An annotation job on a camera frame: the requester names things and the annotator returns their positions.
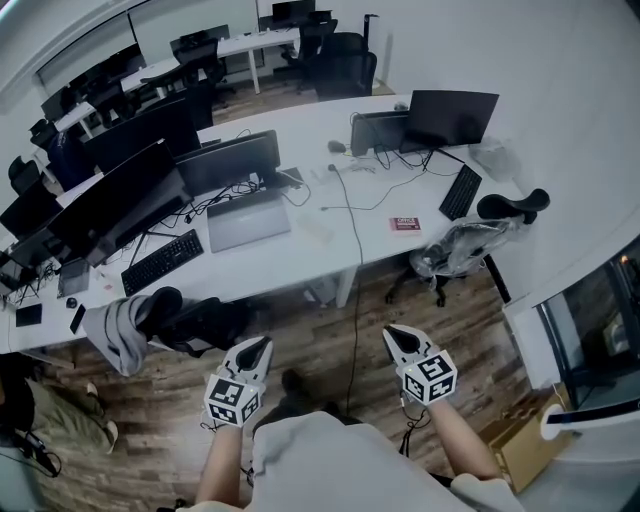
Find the computer mouse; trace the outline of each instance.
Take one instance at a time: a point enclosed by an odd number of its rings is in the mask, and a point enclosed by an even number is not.
[[[327,147],[332,153],[344,153],[347,151],[347,146],[337,140],[330,140],[329,144],[327,144]]]

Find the red card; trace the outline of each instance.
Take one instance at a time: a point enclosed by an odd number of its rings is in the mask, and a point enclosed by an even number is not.
[[[418,217],[391,217],[389,222],[393,231],[420,231]]]

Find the computer monitor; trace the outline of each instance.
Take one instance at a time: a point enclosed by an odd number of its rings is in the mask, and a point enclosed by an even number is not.
[[[193,196],[247,181],[252,173],[269,188],[280,166],[278,136],[270,130],[213,144],[182,155],[176,165]]]
[[[157,141],[76,198],[49,230],[95,267],[192,199],[167,145]]]
[[[316,0],[297,0],[295,2],[280,2],[273,4],[273,22],[290,21],[299,23],[308,18],[316,10]]]
[[[41,181],[36,181],[0,215],[0,224],[18,240],[22,240],[61,211],[56,196]]]
[[[380,153],[397,151],[401,147],[406,153],[429,149],[419,142],[404,140],[408,118],[409,112],[406,110],[354,115],[351,154],[358,157],[365,155],[370,149]]]
[[[84,148],[107,174],[157,140],[164,139],[174,157],[200,148],[185,99],[143,111],[133,119],[89,139]]]
[[[9,295],[31,282],[33,278],[33,271],[25,269],[9,254],[0,251],[0,295]]]
[[[407,139],[435,149],[482,141],[497,94],[462,91],[414,91]]]

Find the black office chair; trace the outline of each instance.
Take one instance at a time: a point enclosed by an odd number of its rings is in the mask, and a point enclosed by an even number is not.
[[[107,129],[113,126],[111,110],[126,121],[135,116],[137,107],[127,99],[120,80],[110,81],[107,76],[101,76],[89,84],[87,102],[96,109],[100,122]]]
[[[322,41],[320,55],[337,57],[344,55],[361,55],[367,53],[369,47],[364,37],[356,32],[337,32],[327,35]]]
[[[308,21],[300,26],[300,51],[298,56],[294,57],[289,47],[282,52],[281,56],[289,66],[302,72],[302,82],[298,86],[298,93],[303,90],[305,81],[309,80],[310,67],[313,66],[313,60],[318,56],[318,51],[324,38],[333,34],[337,26],[338,20],[328,20],[326,22]]]
[[[29,160],[27,163],[22,161],[22,157],[16,158],[9,166],[9,181],[11,182],[11,188],[15,190],[16,194],[24,194],[31,185],[41,180],[40,170],[38,165]]]
[[[141,306],[136,327],[148,340],[157,337],[167,347],[198,358],[212,348],[231,348],[250,318],[251,310],[244,301],[183,300],[179,290],[164,287]]]
[[[49,151],[51,141],[58,135],[56,125],[46,119],[40,119],[29,128],[29,131],[31,132],[31,143],[45,151]]]
[[[320,101],[371,96],[378,59],[367,52],[341,56],[323,56],[309,68],[311,81]]]
[[[194,87],[187,87],[179,91],[168,94],[155,103],[152,103],[140,113],[146,113],[150,110],[163,107],[169,103],[186,99],[189,108],[189,114],[193,121],[196,131],[204,130],[213,126],[213,99],[215,97],[215,88],[209,83],[198,84]]]
[[[205,47],[208,45],[209,48],[206,51],[212,54],[213,49],[211,45],[213,44],[213,40],[215,40],[215,55],[217,57],[219,41],[222,40],[223,38],[229,39],[230,37],[231,37],[231,32],[229,30],[229,25],[220,25],[218,27],[213,27],[207,30],[194,32],[193,34],[187,34],[180,37],[180,39],[171,41],[171,51],[173,52],[173,55],[176,58],[176,60],[178,60],[178,62],[186,63],[187,60],[192,60],[192,58],[190,58],[191,52],[189,51],[189,49],[195,50],[195,49],[199,49],[203,45]],[[216,80],[216,84],[224,82],[225,81],[224,77],[229,74],[229,71],[227,69],[226,57],[220,57],[219,61],[222,65],[223,74],[219,80]],[[235,88],[231,87],[230,85],[224,85],[224,86],[218,85],[218,92],[223,92],[223,91],[236,94]]]

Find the desk leg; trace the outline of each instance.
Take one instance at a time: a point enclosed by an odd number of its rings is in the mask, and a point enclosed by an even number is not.
[[[353,286],[353,280],[358,272],[358,267],[351,267],[343,270],[338,279],[338,291],[336,293],[336,307],[343,308],[349,300],[349,292]]]
[[[84,133],[87,134],[87,137],[89,137],[90,139],[93,139],[93,134],[91,133],[91,130],[89,129],[89,125],[87,124],[87,122],[84,119],[80,119],[80,126],[82,126],[82,129],[84,130]]]
[[[251,68],[251,78],[253,78],[253,87],[256,90],[256,94],[260,94],[260,84],[258,83],[258,71],[256,70],[256,58],[253,55],[253,50],[249,50],[249,67]]]
[[[41,349],[21,350],[20,353],[32,359],[37,359],[38,361],[42,361],[43,363],[51,364],[53,366],[59,366],[66,370],[74,370],[76,367],[75,363],[65,361],[64,359],[59,359],[57,357],[48,356]]]

